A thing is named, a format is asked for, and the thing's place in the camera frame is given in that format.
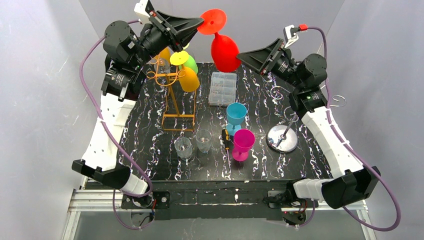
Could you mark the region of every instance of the round metal base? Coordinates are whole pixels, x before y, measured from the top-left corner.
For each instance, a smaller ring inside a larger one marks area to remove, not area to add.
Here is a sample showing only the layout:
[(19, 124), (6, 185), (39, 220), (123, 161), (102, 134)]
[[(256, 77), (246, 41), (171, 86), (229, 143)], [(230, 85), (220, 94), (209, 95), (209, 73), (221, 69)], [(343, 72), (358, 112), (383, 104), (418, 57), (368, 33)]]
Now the round metal base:
[(293, 129), (288, 130), (285, 138), (277, 146), (286, 129), (286, 125), (276, 125), (268, 131), (268, 134), (266, 135), (266, 143), (271, 149), (280, 153), (288, 153), (296, 148), (298, 145), (298, 136)]

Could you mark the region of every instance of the cyan wine glass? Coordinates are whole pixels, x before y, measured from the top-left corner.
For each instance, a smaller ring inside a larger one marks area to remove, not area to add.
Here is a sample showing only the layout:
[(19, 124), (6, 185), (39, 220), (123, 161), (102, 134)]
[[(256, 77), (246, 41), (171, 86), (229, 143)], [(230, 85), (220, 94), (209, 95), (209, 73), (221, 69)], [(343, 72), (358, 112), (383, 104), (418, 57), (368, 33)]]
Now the cyan wine glass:
[(226, 119), (228, 121), (226, 129), (231, 136), (234, 136), (238, 130), (242, 129), (241, 124), (245, 120), (247, 113), (247, 108), (239, 102), (228, 105), (226, 108)]

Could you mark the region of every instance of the white wall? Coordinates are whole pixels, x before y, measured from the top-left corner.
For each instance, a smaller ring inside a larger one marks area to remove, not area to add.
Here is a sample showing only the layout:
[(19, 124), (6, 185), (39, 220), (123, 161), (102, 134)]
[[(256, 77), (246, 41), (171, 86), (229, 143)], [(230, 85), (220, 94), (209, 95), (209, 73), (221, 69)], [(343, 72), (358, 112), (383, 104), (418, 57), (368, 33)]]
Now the white wall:
[[(0, 1), (1, 239), (62, 236), (96, 121), (78, 67), (97, 39), (78, 1)], [(103, 57), (85, 71), (98, 98)]]
[[(95, 31), (103, 36), (108, 24), (116, 20), (133, 20), (134, 6), (140, 0), (79, 0)], [(308, 24), (330, 29), (344, 0), (151, 0), (154, 8), (166, 14), (197, 18), (209, 9), (222, 9), (227, 23), (220, 31), (231, 37), (240, 52), (261, 49), (277, 38), (284, 38), (284, 27)], [(134, 28), (140, 32), (141, 27)], [(213, 35), (197, 33), (188, 51), (197, 62), (212, 62)], [(317, 32), (304, 33), (291, 48), (293, 57), (304, 59), (316, 53), (322, 40)]]
[[(424, 238), (423, 13), (422, 0), (346, 0), (328, 33), (330, 86), (347, 100), (334, 117), (400, 202), (400, 226), (382, 240)], [(366, 202), (374, 225), (393, 224), (381, 184)]]

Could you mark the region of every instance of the clear plastic container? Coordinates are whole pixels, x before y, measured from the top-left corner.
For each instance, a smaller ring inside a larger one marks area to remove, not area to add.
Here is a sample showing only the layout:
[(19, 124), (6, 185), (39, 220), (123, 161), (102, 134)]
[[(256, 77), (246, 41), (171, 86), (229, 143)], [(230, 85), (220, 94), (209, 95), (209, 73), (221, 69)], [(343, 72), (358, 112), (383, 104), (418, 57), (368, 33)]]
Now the clear plastic container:
[(228, 106), (236, 102), (237, 75), (213, 72), (209, 91), (209, 105)]

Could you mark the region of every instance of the clear drinking glass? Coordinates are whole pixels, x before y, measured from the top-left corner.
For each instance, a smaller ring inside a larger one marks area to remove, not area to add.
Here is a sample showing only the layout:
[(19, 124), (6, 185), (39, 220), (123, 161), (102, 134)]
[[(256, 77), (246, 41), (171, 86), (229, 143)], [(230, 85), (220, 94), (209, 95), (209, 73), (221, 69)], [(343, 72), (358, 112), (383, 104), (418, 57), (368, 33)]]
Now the clear drinking glass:
[(206, 129), (197, 131), (196, 133), (196, 142), (199, 151), (202, 153), (207, 153), (212, 146), (212, 134)]
[(193, 145), (187, 137), (179, 137), (175, 140), (175, 149), (178, 156), (184, 160), (190, 159), (193, 155)]

